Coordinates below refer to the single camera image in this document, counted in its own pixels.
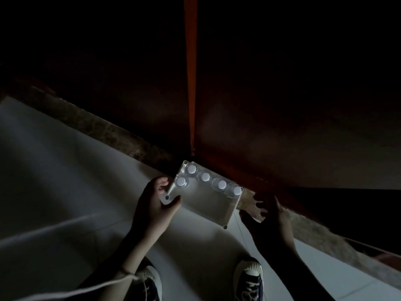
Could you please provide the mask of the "person's dark sneaker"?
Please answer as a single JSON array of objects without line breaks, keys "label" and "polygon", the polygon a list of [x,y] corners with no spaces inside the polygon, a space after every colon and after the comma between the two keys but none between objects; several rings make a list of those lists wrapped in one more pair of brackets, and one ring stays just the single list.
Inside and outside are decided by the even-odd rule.
[{"label": "person's dark sneaker", "polygon": [[145,257],[123,301],[162,301],[162,281],[151,261]]},{"label": "person's dark sneaker", "polygon": [[233,274],[234,301],[263,301],[263,270],[253,257],[241,260]]}]

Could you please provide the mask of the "person's right forearm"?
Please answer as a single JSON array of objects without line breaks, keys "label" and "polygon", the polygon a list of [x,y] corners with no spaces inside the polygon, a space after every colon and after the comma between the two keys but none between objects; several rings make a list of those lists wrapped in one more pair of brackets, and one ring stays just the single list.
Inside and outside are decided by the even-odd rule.
[{"label": "person's right forearm", "polygon": [[293,248],[283,244],[262,244],[257,248],[294,301],[335,301]]}]

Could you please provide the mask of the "dark brown wooden door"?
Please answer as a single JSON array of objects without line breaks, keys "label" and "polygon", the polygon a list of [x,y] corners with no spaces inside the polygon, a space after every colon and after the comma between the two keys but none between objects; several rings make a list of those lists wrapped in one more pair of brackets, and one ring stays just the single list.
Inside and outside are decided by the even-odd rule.
[{"label": "dark brown wooden door", "polygon": [[401,0],[198,0],[194,157],[310,211],[401,209]]}]

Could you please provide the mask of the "person's right hand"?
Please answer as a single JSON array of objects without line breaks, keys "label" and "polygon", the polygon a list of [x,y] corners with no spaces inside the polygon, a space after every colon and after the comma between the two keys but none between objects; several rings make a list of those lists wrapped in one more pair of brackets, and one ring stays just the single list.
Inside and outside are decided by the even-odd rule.
[{"label": "person's right hand", "polygon": [[255,246],[262,244],[283,244],[296,251],[290,215],[278,201],[277,197],[269,192],[257,192],[253,196],[256,207],[264,217],[260,222],[258,233],[251,233]]}]

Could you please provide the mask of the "person's right dark sneaker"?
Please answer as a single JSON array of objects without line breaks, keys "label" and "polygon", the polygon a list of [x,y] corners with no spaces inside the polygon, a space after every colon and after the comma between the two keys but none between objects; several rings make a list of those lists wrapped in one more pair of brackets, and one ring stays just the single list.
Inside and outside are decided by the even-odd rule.
[{"label": "person's right dark sneaker", "polygon": [[233,274],[234,301],[263,301],[263,270],[253,257],[241,260]]}]

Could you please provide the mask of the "person's left dark sneaker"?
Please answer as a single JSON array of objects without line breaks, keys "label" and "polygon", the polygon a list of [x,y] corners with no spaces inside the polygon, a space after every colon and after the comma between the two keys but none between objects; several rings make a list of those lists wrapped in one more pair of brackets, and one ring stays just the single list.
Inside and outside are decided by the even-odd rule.
[{"label": "person's left dark sneaker", "polygon": [[145,257],[123,301],[162,301],[162,281],[151,261]]}]

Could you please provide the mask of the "white rectangular plastic box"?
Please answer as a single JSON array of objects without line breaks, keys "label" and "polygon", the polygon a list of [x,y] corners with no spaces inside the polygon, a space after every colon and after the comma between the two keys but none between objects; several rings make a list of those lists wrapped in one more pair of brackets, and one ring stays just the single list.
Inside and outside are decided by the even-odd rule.
[{"label": "white rectangular plastic box", "polygon": [[[225,179],[227,185],[231,182],[234,182],[206,167],[201,166],[196,162],[187,160],[184,160],[182,162],[176,176],[180,174],[186,175],[184,170],[186,164],[188,163],[195,163],[198,166],[199,172],[203,170],[210,172],[213,179],[215,177],[221,177]],[[169,183],[168,189],[162,196],[162,200],[165,203],[171,202],[176,196],[181,195],[182,206],[184,208],[219,225],[223,229],[228,228],[229,221],[238,205],[238,202],[243,192],[238,198],[229,198],[225,195],[225,192],[216,192],[215,190],[213,190],[212,184],[209,186],[200,184],[197,181],[197,178],[189,178],[188,187],[180,189],[175,186],[174,179]]]}]

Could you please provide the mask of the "person's left forearm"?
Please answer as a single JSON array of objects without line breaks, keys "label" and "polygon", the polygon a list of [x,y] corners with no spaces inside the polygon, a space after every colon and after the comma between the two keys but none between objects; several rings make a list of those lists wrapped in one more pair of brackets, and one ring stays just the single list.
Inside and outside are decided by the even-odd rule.
[{"label": "person's left forearm", "polygon": [[[82,283],[81,288],[92,287],[110,280],[135,275],[148,251],[160,237],[159,232],[140,233],[129,231],[117,250],[101,263]],[[71,301],[124,301],[133,280],[126,279],[89,293],[73,298]]]}]

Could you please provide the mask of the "person's left hand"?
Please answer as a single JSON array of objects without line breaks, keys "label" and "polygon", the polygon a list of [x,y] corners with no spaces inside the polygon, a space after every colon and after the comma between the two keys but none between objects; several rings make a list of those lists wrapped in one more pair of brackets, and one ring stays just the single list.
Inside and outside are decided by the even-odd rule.
[{"label": "person's left hand", "polygon": [[151,247],[166,231],[175,214],[165,214],[159,196],[168,185],[167,177],[153,178],[146,185],[133,215],[129,233],[137,242]]}]

